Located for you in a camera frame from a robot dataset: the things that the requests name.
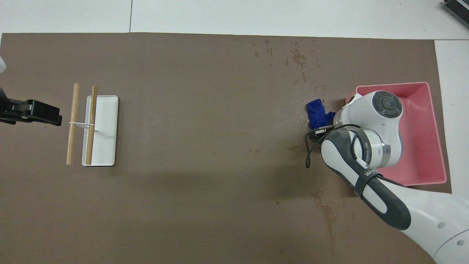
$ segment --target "black device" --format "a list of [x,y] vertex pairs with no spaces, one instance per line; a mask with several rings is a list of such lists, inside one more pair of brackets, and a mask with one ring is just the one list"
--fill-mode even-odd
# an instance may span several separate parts
[[0,122],[16,124],[16,122],[41,122],[62,125],[60,109],[37,100],[19,101],[9,99],[0,87]]
[[443,8],[469,28],[469,0],[445,0]]

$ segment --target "black strap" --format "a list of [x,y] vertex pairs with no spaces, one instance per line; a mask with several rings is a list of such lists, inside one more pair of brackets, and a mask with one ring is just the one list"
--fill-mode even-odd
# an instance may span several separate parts
[[357,129],[355,132],[358,133],[358,140],[362,145],[362,160],[365,161],[368,165],[371,163],[371,143],[368,137],[365,134],[363,129]]
[[365,189],[365,186],[368,183],[368,181],[371,178],[376,177],[377,175],[381,175],[377,170],[373,170],[371,168],[363,170],[358,175],[358,180],[356,180],[355,187],[354,187],[355,194],[361,198],[363,194],[363,190]]

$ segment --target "white tray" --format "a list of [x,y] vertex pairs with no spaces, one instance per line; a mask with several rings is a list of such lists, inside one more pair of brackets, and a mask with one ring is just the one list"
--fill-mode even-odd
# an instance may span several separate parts
[[[86,99],[85,123],[90,120],[91,96]],[[119,97],[98,95],[96,98],[96,119],[91,165],[85,165],[88,130],[83,135],[83,166],[113,166],[115,162],[117,140],[117,110]]]

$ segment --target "black cable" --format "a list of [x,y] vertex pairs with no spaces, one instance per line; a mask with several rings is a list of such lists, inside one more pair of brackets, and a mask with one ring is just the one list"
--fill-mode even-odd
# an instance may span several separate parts
[[342,128],[342,127],[346,127],[346,126],[353,126],[353,127],[356,127],[356,128],[361,128],[359,125],[356,125],[356,124],[344,124],[344,125],[340,125],[338,127],[334,127],[334,129],[328,131],[326,134],[324,134],[322,137],[320,137],[315,143],[314,145],[311,147],[311,149],[309,148],[309,145],[308,145],[308,136],[313,133],[314,131],[312,132],[309,132],[306,134],[306,136],[304,137],[305,141],[306,141],[306,150],[308,152],[308,155],[306,156],[306,168],[308,169],[310,166],[311,166],[311,153],[313,152],[314,148],[319,145],[319,143],[321,143],[324,138],[326,138],[332,131],[334,130],[337,130],[339,128]]

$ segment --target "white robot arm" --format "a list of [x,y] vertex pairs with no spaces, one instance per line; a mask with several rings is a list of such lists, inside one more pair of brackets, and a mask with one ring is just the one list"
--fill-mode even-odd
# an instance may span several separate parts
[[339,111],[321,154],[355,193],[387,224],[417,242],[438,264],[469,263],[469,201],[452,194],[410,189],[374,168],[394,165],[401,155],[402,106],[389,92],[356,96]]

